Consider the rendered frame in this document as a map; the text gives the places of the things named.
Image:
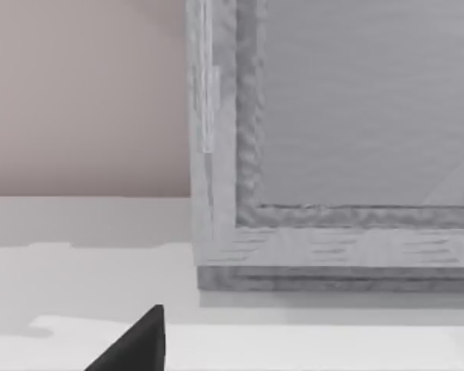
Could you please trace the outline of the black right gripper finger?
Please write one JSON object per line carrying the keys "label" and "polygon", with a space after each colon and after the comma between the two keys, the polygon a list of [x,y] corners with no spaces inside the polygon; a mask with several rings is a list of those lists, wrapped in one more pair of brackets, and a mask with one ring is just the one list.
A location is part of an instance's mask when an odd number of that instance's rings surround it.
{"label": "black right gripper finger", "polygon": [[154,305],[84,371],[165,371],[165,312]]}

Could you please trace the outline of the grey cabinet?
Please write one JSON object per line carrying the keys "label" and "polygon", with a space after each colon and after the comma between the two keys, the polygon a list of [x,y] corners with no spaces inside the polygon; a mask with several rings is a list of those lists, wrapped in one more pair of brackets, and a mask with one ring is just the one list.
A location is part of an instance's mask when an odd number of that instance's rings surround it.
{"label": "grey cabinet", "polygon": [[186,0],[203,291],[464,293],[464,0]]}

